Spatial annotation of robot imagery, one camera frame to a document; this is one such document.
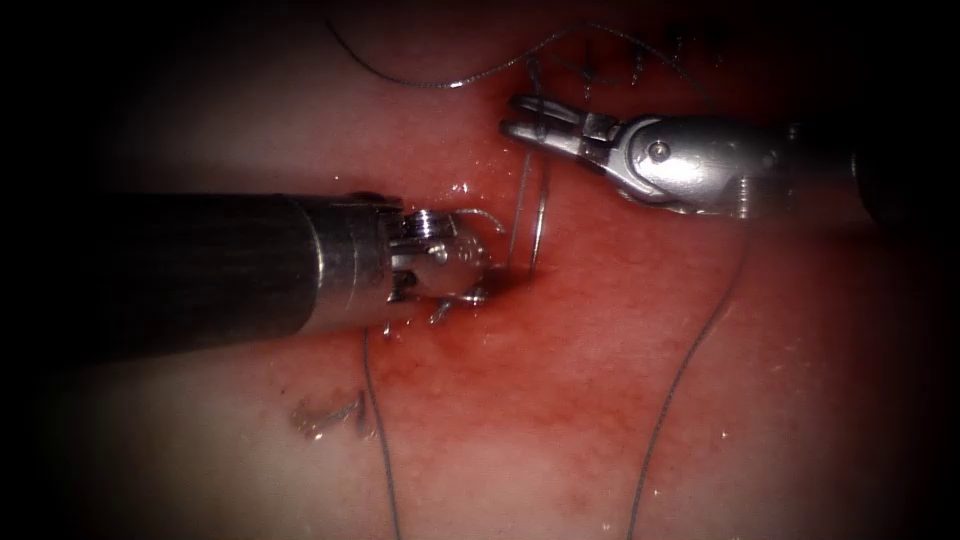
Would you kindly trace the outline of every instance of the metal screw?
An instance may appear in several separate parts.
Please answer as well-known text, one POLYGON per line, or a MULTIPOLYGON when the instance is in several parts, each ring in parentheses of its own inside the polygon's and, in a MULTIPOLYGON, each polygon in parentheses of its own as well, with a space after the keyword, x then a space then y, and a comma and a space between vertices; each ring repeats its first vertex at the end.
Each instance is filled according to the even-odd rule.
POLYGON ((647 154, 654 162, 661 163, 670 157, 670 147, 667 146, 667 143, 655 142, 650 145, 650 148, 647 148, 647 154))

